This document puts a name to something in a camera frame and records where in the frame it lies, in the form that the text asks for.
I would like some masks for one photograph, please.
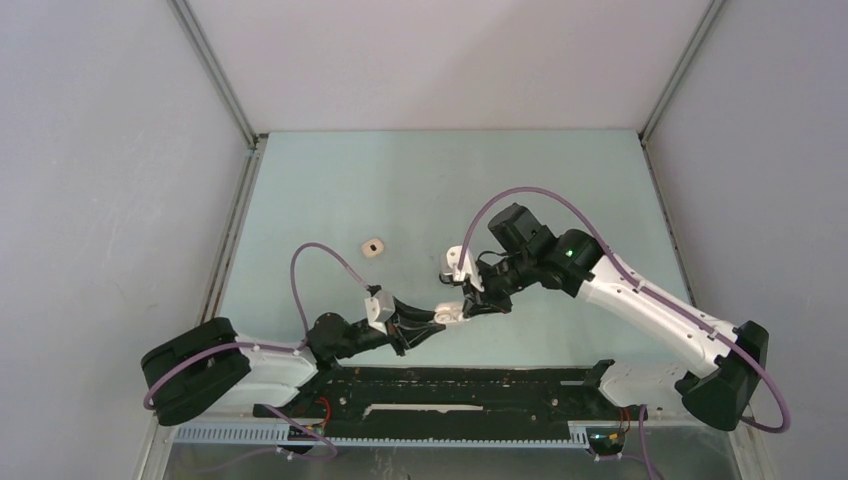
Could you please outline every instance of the cable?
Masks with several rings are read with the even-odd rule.
[[[306,318],[306,312],[303,310],[303,304],[300,302],[300,295],[298,295],[297,293],[297,281],[295,279],[294,273],[295,265],[297,264],[297,257],[300,256],[300,253],[306,250],[307,248],[317,248],[319,250],[323,250],[329,253],[333,258],[335,258],[339,263],[342,264],[345,270],[347,270],[347,273],[350,274],[350,276],[353,277],[353,279],[356,280],[356,282],[361,285],[362,288],[367,290],[369,286],[368,283],[363,280],[358,273],[356,273],[356,270],[354,270],[353,267],[351,267],[350,264],[347,263],[347,261],[345,261],[345,259],[342,258],[341,255],[339,255],[335,250],[324,245],[323,243],[307,242],[297,247],[297,250],[295,250],[294,254],[292,255],[291,263],[289,264],[289,280],[292,286],[292,296],[294,297],[294,303],[295,305],[297,305],[297,311],[300,314],[300,320],[303,323],[303,340],[300,341],[300,345],[298,345],[297,347],[298,350],[303,350],[304,348],[306,348],[306,335],[309,333],[309,320],[307,320]]]
[[[618,260],[618,257],[613,254],[612,249],[609,247],[609,245],[607,245],[606,242],[604,242],[603,237],[601,237],[600,232],[598,232],[598,230],[595,228],[595,226],[592,225],[592,223],[583,214],[583,212],[578,210],[577,207],[575,207],[571,202],[569,202],[568,200],[566,200],[562,196],[560,196],[560,195],[558,195],[558,194],[556,194],[556,193],[554,193],[550,190],[540,188],[540,187],[514,187],[514,188],[510,188],[508,190],[505,190],[505,191],[495,195],[494,197],[491,198],[491,200],[486,202],[486,204],[483,205],[483,208],[481,208],[480,211],[478,211],[477,214],[474,216],[474,219],[471,221],[471,225],[468,227],[468,230],[465,232],[465,238],[462,240],[462,250],[460,250],[460,253],[459,253],[459,264],[457,265],[457,269],[462,269],[462,265],[465,262],[466,253],[468,251],[468,245],[471,243],[471,234],[474,233],[474,229],[477,228],[477,224],[480,223],[480,220],[483,218],[483,215],[485,215],[486,212],[498,200],[501,200],[502,198],[508,197],[510,195],[514,195],[516,193],[536,193],[536,194],[539,194],[539,195],[544,195],[546,197],[549,197],[549,198],[556,200],[557,202],[559,202],[563,206],[565,206],[567,209],[571,210],[571,212],[575,216],[577,216],[578,219],[580,219],[580,221],[583,223],[583,225],[586,226],[586,229],[589,230],[589,233],[591,233],[592,236],[595,237],[595,240],[597,240],[598,243],[601,245],[601,249],[603,249],[604,254],[606,254],[606,256],[609,258],[610,263],[612,263],[613,267],[615,267],[615,269],[618,271],[618,273],[621,275],[621,277],[624,278],[625,280],[627,280],[627,282],[630,283],[631,285],[633,285],[634,287],[639,286],[639,281],[636,280],[636,278],[634,278],[627,271],[627,269],[624,268],[624,266]],[[653,298],[654,300],[658,301],[659,303],[661,303],[665,307],[671,309],[675,313],[681,315],[683,318],[694,323],[698,328],[707,332],[711,337],[714,337],[718,341],[723,343],[724,345],[727,345],[727,347],[729,347],[731,351],[733,351],[734,353],[739,355],[743,360],[745,360],[745,362],[748,363],[748,365],[763,380],[763,383],[766,384],[766,386],[768,387],[768,389],[771,391],[772,395],[774,396],[775,401],[777,402],[777,406],[780,409],[780,415],[782,417],[782,421],[781,421],[780,425],[778,425],[776,427],[757,423],[753,418],[749,418],[749,417],[742,417],[742,422],[744,422],[744,423],[746,423],[746,424],[748,424],[748,425],[750,425],[754,428],[757,428],[759,430],[762,430],[764,432],[769,432],[769,433],[783,433],[783,432],[789,430],[789,427],[792,424],[792,419],[791,419],[790,414],[789,414],[789,405],[787,405],[786,400],[783,398],[783,394],[780,392],[780,389],[777,388],[777,383],[775,383],[774,379],[771,378],[771,375],[769,375],[768,372],[766,372],[766,370],[759,364],[759,362],[754,360],[754,358],[748,352],[746,352],[742,347],[736,345],[736,343],[734,343],[729,338],[724,336],[721,332],[718,332],[711,325],[704,322],[703,320],[701,320],[697,316],[689,313],[686,309],[680,307],[679,305],[677,305],[672,300],[666,298],[665,296],[661,295],[658,292],[653,291],[650,287],[643,286],[641,288],[641,292],[643,292],[645,295]]]

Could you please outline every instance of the white bracket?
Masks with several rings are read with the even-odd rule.
[[[365,317],[368,325],[383,333],[386,333],[386,322],[395,314],[395,299],[386,290],[380,290],[373,296],[365,299]]]
[[[462,314],[462,302],[447,302],[436,305],[436,316],[433,321],[442,325],[467,322],[468,319]]]
[[[466,250],[461,269],[458,267],[460,253],[462,253],[462,245],[448,249],[442,258],[442,273],[455,283],[463,283],[467,279],[477,291],[482,292],[483,281],[480,279],[480,272],[477,271],[471,249]]]

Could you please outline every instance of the metal corner post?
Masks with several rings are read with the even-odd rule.
[[[168,3],[174,11],[174,16],[177,17],[180,25],[182,25],[183,31],[186,37],[188,37],[194,51],[197,53],[204,69],[209,74],[212,83],[215,85],[215,90],[218,91],[221,100],[223,100],[224,105],[241,130],[245,143],[247,143],[249,148],[254,148],[257,140],[256,132],[250,125],[250,121],[247,119],[247,115],[245,115],[244,109],[242,109],[233,91],[233,87],[230,85],[229,80],[227,80],[227,76],[224,74],[224,70],[221,68],[215,52],[212,51],[209,40],[206,38],[206,34],[203,33],[203,29],[200,27],[200,23],[197,21],[191,5],[189,5],[188,0],[168,0]]]
[[[657,125],[659,125],[669,103],[674,98],[674,94],[677,93],[677,89],[686,77],[686,73],[692,67],[692,63],[694,63],[695,58],[700,52],[701,46],[703,46],[707,36],[715,26],[719,14],[727,3],[727,0],[712,0],[701,17],[701,21],[698,22],[698,26],[695,28],[695,32],[692,33],[689,43],[686,44],[680,60],[677,61],[671,77],[668,79],[665,88],[663,88],[662,94],[660,94],[660,98],[654,105],[653,110],[651,110],[651,114],[645,122],[645,127],[639,132],[642,145],[647,145],[656,131]]]

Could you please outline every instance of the small white object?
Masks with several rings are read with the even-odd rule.
[[[459,265],[459,255],[462,253],[462,245],[457,245],[448,249],[445,256],[442,258],[442,273],[451,278],[452,281],[462,283],[466,279],[477,289],[483,291],[483,281],[480,279],[480,272],[477,271],[477,264],[474,262],[474,256],[469,248],[465,252],[465,261],[462,263],[462,268]]]
[[[436,315],[433,321],[442,325],[467,322],[468,319],[462,314],[462,302],[446,302],[436,305]]]
[[[368,326],[386,333],[386,322],[395,314],[395,298],[386,290],[380,290],[365,299],[365,317]]]
[[[374,258],[377,255],[383,253],[385,250],[385,245],[383,245],[383,241],[379,238],[372,238],[367,242],[362,244],[362,254],[365,255],[366,258]]]

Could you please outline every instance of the gray wall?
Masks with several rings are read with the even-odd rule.
[[[848,431],[846,19],[846,2],[729,2],[649,146],[696,298],[771,332],[794,426],[766,440],[786,479],[848,468],[827,446]]]
[[[164,0],[0,3],[0,477],[128,478],[245,147]]]

